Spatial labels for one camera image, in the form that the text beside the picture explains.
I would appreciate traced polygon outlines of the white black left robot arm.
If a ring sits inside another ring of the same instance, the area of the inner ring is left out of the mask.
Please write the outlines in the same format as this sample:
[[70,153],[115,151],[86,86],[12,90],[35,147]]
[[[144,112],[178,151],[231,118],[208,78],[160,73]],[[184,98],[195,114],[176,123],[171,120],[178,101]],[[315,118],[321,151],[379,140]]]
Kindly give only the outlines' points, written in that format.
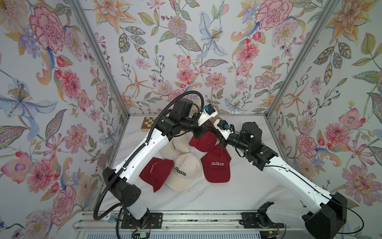
[[199,107],[198,112],[190,117],[192,106],[193,102],[185,98],[173,100],[156,118],[150,131],[134,152],[115,168],[108,167],[103,171],[106,187],[98,198],[97,206],[101,205],[106,193],[110,192],[119,201],[117,206],[136,221],[148,216],[149,210],[139,199],[141,190],[135,185],[140,173],[174,136],[179,135],[181,131],[192,132],[199,136],[206,129],[204,123],[217,115],[217,110],[209,104]]

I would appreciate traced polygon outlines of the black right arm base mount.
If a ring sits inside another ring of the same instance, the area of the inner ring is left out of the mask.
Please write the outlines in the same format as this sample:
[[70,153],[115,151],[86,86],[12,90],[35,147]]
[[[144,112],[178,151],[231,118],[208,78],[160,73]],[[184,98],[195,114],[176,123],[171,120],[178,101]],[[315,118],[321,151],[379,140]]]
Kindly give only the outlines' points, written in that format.
[[284,224],[276,224],[270,220],[266,212],[274,202],[266,202],[256,212],[243,212],[239,224],[245,229],[279,229],[285,228]]

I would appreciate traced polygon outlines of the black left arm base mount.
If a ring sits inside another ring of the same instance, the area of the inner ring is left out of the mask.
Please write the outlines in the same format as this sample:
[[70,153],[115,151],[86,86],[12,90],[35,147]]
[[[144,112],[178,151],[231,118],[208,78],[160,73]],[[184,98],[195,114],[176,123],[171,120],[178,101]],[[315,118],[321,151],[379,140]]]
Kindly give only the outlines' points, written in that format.
[[135,219],[130,214],[124,214],[121,219],[121,229],[161,229],[163,213],[146,212],[141,219]]

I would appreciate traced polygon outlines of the red Colorado cap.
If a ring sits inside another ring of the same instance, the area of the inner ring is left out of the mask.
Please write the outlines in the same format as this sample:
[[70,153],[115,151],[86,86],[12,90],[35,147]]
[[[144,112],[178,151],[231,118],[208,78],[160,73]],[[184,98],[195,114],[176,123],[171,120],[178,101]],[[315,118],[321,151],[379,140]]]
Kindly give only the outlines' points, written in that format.
[[227,183],[230,180],[231,156],[225,148],[216,145],[201,159],[205,178],[210,183]]

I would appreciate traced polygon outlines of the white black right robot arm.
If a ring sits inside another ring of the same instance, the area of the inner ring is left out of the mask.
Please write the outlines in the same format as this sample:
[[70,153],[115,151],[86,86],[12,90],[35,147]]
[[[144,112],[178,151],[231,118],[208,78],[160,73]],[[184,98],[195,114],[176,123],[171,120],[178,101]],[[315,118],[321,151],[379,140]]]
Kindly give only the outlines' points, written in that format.
[[214,128],[224,146],[243,151],[253,166],[279,181],[300,200],[302,206],[298,209],[266,203],[261,211],[271,222],[306,229],[316,239],[333,239],[340,232],[347,221],[347,199],[320,188],[290,167],[263,144],[262,131],[255,122],[246,122],[241,131],[236,131],[234,125],[218,119]]

